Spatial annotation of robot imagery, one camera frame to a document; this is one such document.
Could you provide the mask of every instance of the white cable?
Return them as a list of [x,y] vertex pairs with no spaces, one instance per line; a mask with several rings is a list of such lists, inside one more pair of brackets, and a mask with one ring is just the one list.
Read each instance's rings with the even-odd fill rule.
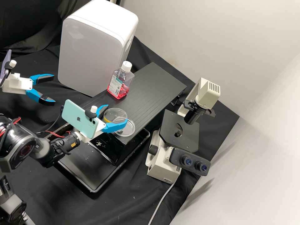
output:
[[162,196],[162,198],[161,198],[161,200],[159,201],[159,203],[158,203],[158,205],[157,205],[157,207],[156,207],[156,209],[155,209],[155,211],[154,211],[154,213],[153,213],[153,215],[152,215],[152,217],[151,217],[151,219],[150,219],[148,225],[151,224],[151,222],[152,222],[152,220],[154,219],[155,214],[156,214],[156,212],[157,212],[157,210],[158,210],[160,204],[163,202],[163,199],[165,198],[165,196],[166,196],[166,195],[169,193],[169,191],[172,189],[172,187],[174,186],[174,184],[175,184],[175,182],[177,181],[177,179],[178,179],[178,177],[176,178],[176,180],[174,181],[174,183],[169,187],[169,189],[166,191],[166,193]]

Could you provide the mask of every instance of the black cloth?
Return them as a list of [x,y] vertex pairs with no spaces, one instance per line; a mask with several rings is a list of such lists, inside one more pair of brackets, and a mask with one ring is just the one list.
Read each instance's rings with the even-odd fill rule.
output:
[[60,44],[63,20],[90,0],[10,0],[0,3],[0,61]]
[[[0,93],[0,113],[11,118],[21,116],[22,124],[36,132],[47,128],[48,124],[56,119],[60,106],[66,99],[77,104],[89,99],[88,96],[58,82],[57,53],[58,49],[50,49],[19,57],[16,59],[15,68],[15,72],[21,73],[22,77],[38,73],[56,75],[54,81],[39,84],[35,88],[55,99],[57,104],[47,107],[33,102],[27,96]],[[187,85],[180,101],[194,86],[193,82],[136,38],[133,40],[128,60],[133,63],[133,70],[138,70],[153,61]],[[174,111],[178,107],[179,103],[175,107],[169,104],[167,108]],[[218,114],[214,122],[209,117],[200,120],[203,126],[200,126],[202,142],[198,154],[206,156],[209,160],[238,119],[238,115],[220,102],[214,108]],[[158,128],[162,118],[163,112],[158,114],[146,129],[151,132]],[[59,120],[55,127],[58,128],[63,123],[63,120]],[[150,139],[97,194],[87,193],[62,169],[59,170],[63,174],[55,167],[45,169],[30,157],[14,172],[8,174],[8,179],[15,193],[27,202],[26,212],[37,225],[147,224],[159,200],[170,187],[169,184],[146,175],[145,160],[149,142]],[[152,224],[169,224],[198,179],[198,176],[182,170]]]

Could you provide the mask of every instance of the sticker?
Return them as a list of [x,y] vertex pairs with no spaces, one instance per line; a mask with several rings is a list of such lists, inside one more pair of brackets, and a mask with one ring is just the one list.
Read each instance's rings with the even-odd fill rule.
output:
[[167,183],[172,183],[171,180],[169,180],[169,179],[167,179],[167,178],[165,178],[165,177],[164,177],[162,180],[163,180],[164,182],[167,182]]
[[122,83],[117,80],[117,77],[115,75],[112,76],[112,80],[110,81],[108,90],[115,94],[116,96],[119,95],[120,89],[121,89]]

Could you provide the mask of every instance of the petri dish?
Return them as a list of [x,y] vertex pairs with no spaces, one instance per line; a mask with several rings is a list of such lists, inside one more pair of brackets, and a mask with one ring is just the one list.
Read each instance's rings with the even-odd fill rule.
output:
[[120,122],[124,121],[125,119],[127,119],[126,126],[121,130],[115,131],[115,133],[121,137],[128,137],[135,132],[135,124],[129,118],[118,117],[113,122],[120,123]]
[[125,119],[127,119],[127,114],[120,108],[110,108],[106,110],[103,115],[103,120],[106,123],[121,123],[124,122]]

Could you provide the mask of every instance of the white knob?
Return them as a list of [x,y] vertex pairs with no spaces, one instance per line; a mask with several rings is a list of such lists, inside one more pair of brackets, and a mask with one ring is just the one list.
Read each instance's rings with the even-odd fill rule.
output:
[[91,113],[96,113],[97,112],[98,107],[97,106],[92,106],[91,107]]
[[9,65],[10,65],[12,68],[14,68],[14,67],[16,66],[16,64],[17,64],[17,62],[16,62],[15,60],[11,60],[11,61],[9,62]]

